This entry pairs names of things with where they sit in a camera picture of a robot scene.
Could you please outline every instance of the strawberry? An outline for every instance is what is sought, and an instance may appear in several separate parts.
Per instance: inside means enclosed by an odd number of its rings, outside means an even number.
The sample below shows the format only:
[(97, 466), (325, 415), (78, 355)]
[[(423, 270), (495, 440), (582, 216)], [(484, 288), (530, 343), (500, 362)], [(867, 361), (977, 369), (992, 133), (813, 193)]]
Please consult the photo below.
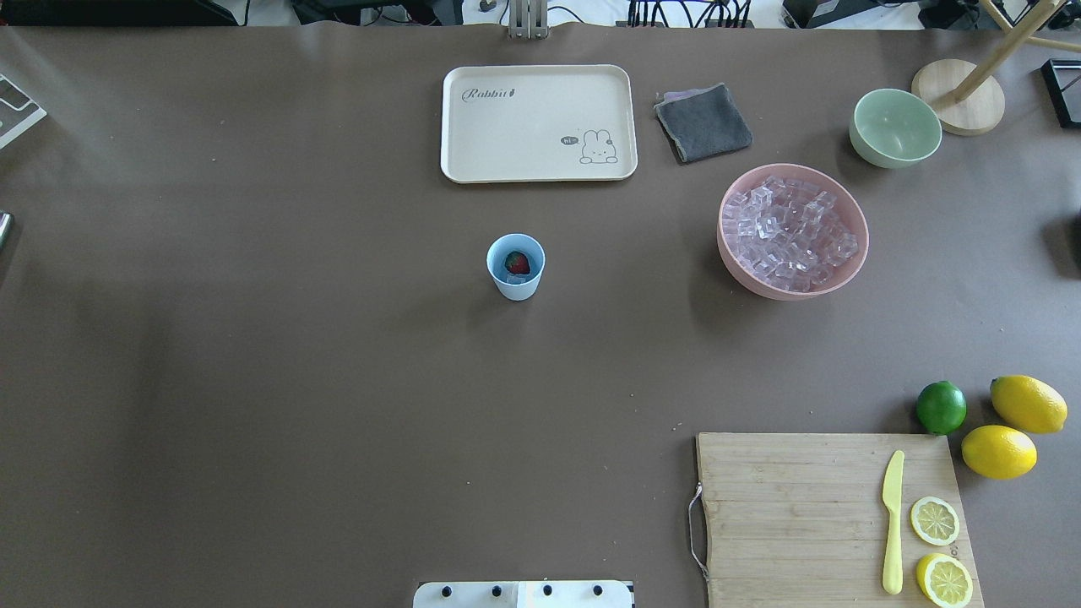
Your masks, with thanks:
[(507, 260), (503, 263), (503, 266), (512, 275), (530, 274), (530, 260), (521, 251), (511, 251), (507, 254)]

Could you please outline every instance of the knife handle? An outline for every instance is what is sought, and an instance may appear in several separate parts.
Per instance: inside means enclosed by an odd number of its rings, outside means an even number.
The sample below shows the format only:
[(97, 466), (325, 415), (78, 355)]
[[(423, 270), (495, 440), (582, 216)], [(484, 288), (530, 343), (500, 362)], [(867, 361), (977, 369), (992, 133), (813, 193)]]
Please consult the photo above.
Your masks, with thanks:
[(900, 593), (904, 576), (900, 571), (900, 515), (890, 512), (890, 532), (885, 538), (885, 559), (882, 564), (882, 589), (890, 595)]

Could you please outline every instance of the bowl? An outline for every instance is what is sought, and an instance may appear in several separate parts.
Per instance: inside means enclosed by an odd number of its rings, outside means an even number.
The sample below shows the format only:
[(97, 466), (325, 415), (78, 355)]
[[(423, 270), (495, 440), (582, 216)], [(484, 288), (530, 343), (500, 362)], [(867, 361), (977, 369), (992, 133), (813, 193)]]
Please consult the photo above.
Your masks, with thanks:
[[(832, 268), (832, 276), (829, 277), (828, 280), (822, 285), (813, 286), (810, 291), (804, 292), (783, 289), (756, 277), (748, 268), (740, 265), (736, 255), (737, 243), (729, 242), (730, 238), (735, 241), (738, 237), (729, 237), (725, 234), (725, 207), (735, 204), (732, 202), (733, 195), (736, 195), (737, 193), (747, 193), (756, 188), (771, 175), (779, 180), (799, 181), (813, 184), (815, 187), (836, 196), (837, 199), (833, 202), (832, 210), (837, 213), (839, 220), (844, 224), (848, 230), (855, 237), (856, 244), (859, 247), (858, 251), (856, 251), (852, 257)], [(720, 250), (724, 267), (732, 273), (732, 276), (739, 281), (739, 285), (764, 298), (786, 301), (808, 300), (810, 298), (816, 298), (818, 295), (837, 291), (851, 281), (852, 278), (856, 276), (856, 273), (859, 272), (859, 268), (863, 267), (864, 261), (867, 260), (868, 246), (869, 239), (867, 220), (864, 217), (864, 212), (856, 203), (856, 199), (849, 194), (849, 190), (844, 189), (844, 186), (837, 183), (837, 181), (832, 177), (820, 171), (811, 169), (810, 167), (791, 163), (775, 163), (751, 169), (740, 175), (738, 180), (733, 182), (732, 185), (729, 186), (729, 189), (724, 193), (724, 198), (721, 199), (721, 209), (717, 217), (717, 248)]]
[(943, 127), (923, 100), (898, 89), (877, 89), (856, 103), (849, 140), (867, 162), (900, 169), (934, 154)]

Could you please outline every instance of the gray towel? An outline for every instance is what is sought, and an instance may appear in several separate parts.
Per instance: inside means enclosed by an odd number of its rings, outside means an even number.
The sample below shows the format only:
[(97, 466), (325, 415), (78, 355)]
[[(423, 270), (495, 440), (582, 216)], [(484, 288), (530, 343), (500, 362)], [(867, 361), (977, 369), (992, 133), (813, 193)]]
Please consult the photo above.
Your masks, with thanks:
[(683, 162), (746, 148), (753, 141), (723, 82), (709, 89), (665, 93), (654, 110)]

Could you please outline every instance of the yellow lemon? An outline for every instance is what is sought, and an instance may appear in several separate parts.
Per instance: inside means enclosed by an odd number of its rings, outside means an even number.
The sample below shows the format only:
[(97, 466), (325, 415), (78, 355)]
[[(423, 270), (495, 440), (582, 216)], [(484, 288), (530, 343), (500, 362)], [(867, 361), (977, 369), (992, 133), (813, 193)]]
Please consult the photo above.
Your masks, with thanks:
[(961, 458), (985, 477), (1013, 479), (1036, 466), (1036, 446), (1016, 428), (987, 424), (961, 439)]
[(916, 565), (916, 581), (927, 599), (940, 608), (961, 608), (972, 600), (969, 569), (945, 553), (929, 553)]
[(948, 502), (936, 497), (923, 497), (911, 511), (912, 529), (924, 541), (945, 546), (957, 540), (961, 519)]
[(1002, 420), (1026, 433), (1057, 433), (1066, 422), (1063, 396), (1027, 375), (1003, 375), (992, 380), (991, 405)]

